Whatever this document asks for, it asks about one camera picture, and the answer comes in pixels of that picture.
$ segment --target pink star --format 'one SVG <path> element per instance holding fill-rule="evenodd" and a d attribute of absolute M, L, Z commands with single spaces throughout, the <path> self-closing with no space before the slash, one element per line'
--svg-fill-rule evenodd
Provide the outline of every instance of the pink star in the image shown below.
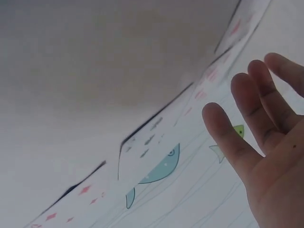
<path fill-rule="evenodd" d="M 92 200 L 92 202 L 90 203 L 90 205 L 93 204 L 93 203 L 95 203 L 97 199 L 98 199 L 98 198 Z"/>
<path fill-rule="evenodd" d="M 231 35 L 235 34 L 238 31 L 240 25 L 241 25 L 241 19 L 238 20 L 237 24 L 235 25 L 235 27 L 233 28 L 233 30 L 231 32 Z"/>
<path fill-rule="evenodd" d="M 55 217 L 56 217 L 56 214 L 57 214 L 57 213 L 54 213 L 54 214 L 51 214 L 51 215 L 47 216 L 47 220 L 46 220 L 46 221 L 55 218 Z"/>
<path fill-rule="evenodd" d="M 87 193 L 90 189 L 91 185 L 84 187 L 81 192 L 79 193 L 79 195 L 82 195 L 83 193 Z"/>
<path fill-rule="evenodd" d="M 187 110 L 187 112 L 185 113 L 184 116 L 186 116 L 191 110 L 192 110 L 192 107 Z"/>
<path fill-rule="evenodd" d="M 73 220 L 74 217 L 69 218 L 66 222 L 70 222 Z"/>

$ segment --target fish drawing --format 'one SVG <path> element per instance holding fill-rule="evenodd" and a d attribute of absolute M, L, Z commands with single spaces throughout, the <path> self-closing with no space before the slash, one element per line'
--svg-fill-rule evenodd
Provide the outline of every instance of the fish drawing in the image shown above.
<path fill-rule="evenodd" d="M 237 131 L 237 133 L 239 134 L 239 136 L 241 136 L 242 138 L 244 138 L 244 126 L 243 125 L 234 126 L 233 128 L 234 128 L 234 130 Z M 224 158 L 225 158 L 225 155 L 220 150 L 219 146 L 214 145 L 214 146 L 210 146 L 209 148 L 211 150 L 213 150 L 213 152 L 218 156 L 218 161 L 221 164 L 223 162 Z"/>
<path fill-rule="evenodd" d="M 148 144 L 151 142 L 151 140 L 154 138 L 154 136 L 155 136 L 155 134 L 152 135 L 152 136 L 144 143 L 144 145 L 145 145 L 145 146 L 148 145 Z"/>
<path fill-rule="evenodd" d="M 180 144 L 174 149 L 145 177 L 139 184 L 150 184 L 168 177 L 175 170 L 180 158 Z M 135 199 L 135 188 L 125 196 L 126 206 L 129 209 Z"/>
<path fill-rule="evenodd" d="M 153 129 L 155 129 L 157 127 L 157 125 L 159 125 L 159 123 L 162 121 L 162 117 L 160 117 L 158 119 L 158 121 L 155 122 L 155 124 L 153 124 L 153 126 L 151 127 L 150 131 L 152 131 Z"/>

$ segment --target doodle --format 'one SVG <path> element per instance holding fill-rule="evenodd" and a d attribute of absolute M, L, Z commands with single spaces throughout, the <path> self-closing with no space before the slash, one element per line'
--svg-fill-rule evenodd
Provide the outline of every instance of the doodle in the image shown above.
<path fill-rule="evenodd" d="M 149 151 L 149 149 L 145 150 L 144 153 L 140 156 L 140 158 L 143 158 L 148 151 Z"/>
<path fill-rule="evenodd" d="M 152 131 L 153 129 L 155 129 L 155 128 L 157 127 L 157 125 L 158 125 L 161 121 L 162 121 L 162 117 L 160 117 L 160 118 L 158 119 L 158 121 L 156 121 L 156 123 L 153 124 L 153 126 L 152 126 L 151 129 L 150 129 L 150 131 Z"/>
<path fill-rule="evenodd" d="M 127 202 L 127 209 L 129 209 L 134 203 L 135 199 L 135 188 L 133 188 L 129 193 L 125 196 Z"/>
<path fill-rule="evenodd" d="M 145 177 L 139 184 L 150 184 L 168 177 L 175 170 L 180 158 L 180 144 L 175 148 Z M 135 200 L 135 188 L 126 195 L 126 204 L 129 209 Z"/>
<path fill-rule="evenodd" d="M 238 125 L 238 126 L 235 126 L 233 128 L 234 128 L 234 130 L 237 131 L 239 136 L 244 138 L 244 126 L 243 125 Z M 213 145 L 213 146 L 210 146 L 209 148 L 218 156 L 218 161 L 221 164 L 223 162 L 224 158 L 225 158 L 225 155 L 220 150 L 219 146 Z"/>
<path fill-rule="evenodd" d="M 144 145 L 145 145 L 145 146 L 148 145 L 148 144 L 151 142 L 151 140 L 154 138 L 154 136 L 155 136 L 155 134 L 152 135 L 152 136 L 144 143 Z"/>

